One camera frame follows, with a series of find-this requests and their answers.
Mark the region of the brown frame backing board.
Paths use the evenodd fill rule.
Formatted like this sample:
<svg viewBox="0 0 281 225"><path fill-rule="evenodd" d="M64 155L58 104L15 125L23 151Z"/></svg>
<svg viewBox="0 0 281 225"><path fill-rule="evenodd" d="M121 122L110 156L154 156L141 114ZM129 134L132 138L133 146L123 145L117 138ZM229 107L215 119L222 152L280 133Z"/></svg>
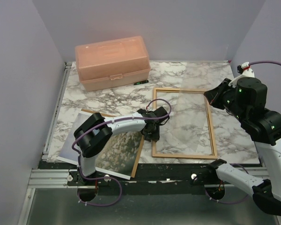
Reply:
<svg viewBox="0 0 281 225"><path fill-rule="evenodd" d="M140 132L122 133L111 137L96 158L96 171L127 180L133 178L143 144L144 138Z"/></svg>

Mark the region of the flower field photo print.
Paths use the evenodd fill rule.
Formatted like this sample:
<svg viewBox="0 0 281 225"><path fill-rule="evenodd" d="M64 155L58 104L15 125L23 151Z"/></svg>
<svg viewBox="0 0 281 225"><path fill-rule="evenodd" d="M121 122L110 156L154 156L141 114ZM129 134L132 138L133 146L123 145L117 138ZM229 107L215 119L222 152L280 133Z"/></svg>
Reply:
<svg viewBox="0 0 281 225"><path fill-rule="evenodd" d="M92 111L81 110L77 115L70 133L57 157L58 160L78 164L78 153L72 149L74 131L93 114ZM144 140L139 131L121 133L112 136L103 150L96 156L91 171L102 172L129 180L135 175Z"/></svg>

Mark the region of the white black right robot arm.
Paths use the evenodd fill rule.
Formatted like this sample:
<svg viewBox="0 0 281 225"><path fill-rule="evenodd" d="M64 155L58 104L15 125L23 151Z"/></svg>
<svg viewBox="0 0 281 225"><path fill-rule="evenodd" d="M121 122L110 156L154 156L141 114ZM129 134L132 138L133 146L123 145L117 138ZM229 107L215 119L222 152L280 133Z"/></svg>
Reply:
<svg viewBox="0 0 281 225"><path fill-rule="evenodd" d="M218 159L207 166L207 180L213 184L226 181L252 197L264 213L281 216L281 114L265 108L267 86L254 77L242 77L235 85L226 78L205 91L204 97L212 107L228 111L239 121L269 176L256 178Z"/></svg>

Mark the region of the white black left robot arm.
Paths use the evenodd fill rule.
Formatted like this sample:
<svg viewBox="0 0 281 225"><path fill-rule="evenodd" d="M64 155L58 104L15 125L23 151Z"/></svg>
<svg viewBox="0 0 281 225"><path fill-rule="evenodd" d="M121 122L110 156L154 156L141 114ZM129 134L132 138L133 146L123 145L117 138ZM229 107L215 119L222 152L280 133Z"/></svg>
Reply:
<svg viewBox="0 0 281 225"><path fill-rule="evenodd" d="M92 114L74 132L72 149L78 153L79 181L84 185L94 181L96 158L111 137L126 132L154 133L159 125L160 120L153 112L119 117Z"/></svg>

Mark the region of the black green marker pen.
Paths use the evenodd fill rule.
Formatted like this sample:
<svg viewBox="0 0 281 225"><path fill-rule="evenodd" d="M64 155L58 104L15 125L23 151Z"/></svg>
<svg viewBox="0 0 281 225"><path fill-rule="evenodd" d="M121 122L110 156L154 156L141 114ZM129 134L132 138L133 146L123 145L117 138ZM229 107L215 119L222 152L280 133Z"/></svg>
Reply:
<svg viewBox="0 0 281 225"><path fill-rule="evenodd" d="M149 83L149 80L144 80L144 81L136 82L133 85L140 85L140 84L146 84L146 83Z"/></svg>

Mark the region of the pink plastic storage box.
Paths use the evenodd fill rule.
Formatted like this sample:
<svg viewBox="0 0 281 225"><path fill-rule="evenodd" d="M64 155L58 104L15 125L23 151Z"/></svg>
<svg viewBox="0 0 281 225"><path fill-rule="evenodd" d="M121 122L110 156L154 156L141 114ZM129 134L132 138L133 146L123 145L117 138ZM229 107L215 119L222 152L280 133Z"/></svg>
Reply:
<svg viewBox="0 0 281 225"><path fill-rule="evenodd" d="M75 47L76 69L86 91L142 82L151 70L141 36Z"/></svg>

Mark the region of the black robot mounting base rail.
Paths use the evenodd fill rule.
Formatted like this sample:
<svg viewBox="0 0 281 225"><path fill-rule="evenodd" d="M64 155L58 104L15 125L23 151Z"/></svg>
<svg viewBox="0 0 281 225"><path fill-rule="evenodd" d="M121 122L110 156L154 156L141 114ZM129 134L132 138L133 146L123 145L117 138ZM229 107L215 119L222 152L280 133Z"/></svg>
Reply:
<svg viewBox="0 0 281 225"><path fill-rule="evenodd" d="M138 164L136 174L129 180L116 176L116 181L89 181L68 164L41 163L40 178L50 180L52 188L57 179L64 179L58 188L77 189L84 199L95 195L178 195L204 194L203 187L216 191L220 181L208 164Z"/></svg>

